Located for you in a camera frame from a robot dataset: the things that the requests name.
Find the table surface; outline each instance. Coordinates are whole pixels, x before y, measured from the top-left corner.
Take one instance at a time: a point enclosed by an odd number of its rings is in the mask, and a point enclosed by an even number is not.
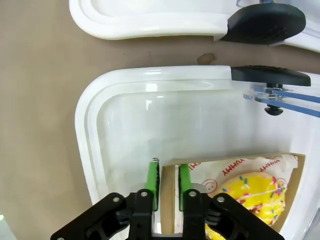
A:
[[[320,54],[209,36],[108,41],[83,32],[66,0],[0,1],[0,211],[18,240],[45,240],[91,205],[74,127],[86,86],[117,69],[270,65],[320,74]]]

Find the screw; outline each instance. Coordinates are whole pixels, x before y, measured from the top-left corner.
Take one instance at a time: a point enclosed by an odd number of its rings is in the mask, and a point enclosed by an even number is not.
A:
[[[197,193],[195,191],[191,191],[191,192],[189,192],[189,196],[195,197],[195,196],[197,196]]]
[[[220,196],[216,199],[219,203],[223,203],[225,201],[225,198],[223,196]]]

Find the plastic container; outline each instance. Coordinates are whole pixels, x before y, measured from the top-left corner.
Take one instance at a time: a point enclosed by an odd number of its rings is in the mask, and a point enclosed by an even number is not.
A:
[[[320,2],[290,2],[306,15],[306,28],[284,44],[320,52]],[[228,18],[240,9],[236,0],[69,0],[75,23],[101,39],[206,35],[215,41],[228,31]],[[259,2],[242,0],[241,6]]]
[[[320,76],[309,76],[318,88]],[[304,170],[280,233],[301,240],[320,199],[320,119],[291,110],[270,116],[265,104],[244,98],[252,85],[232,81],[229,66],[124,69],[95,79],[75,112],[92,203],[145,182],[154,157],[165,165],[173,158],[299,153]]]

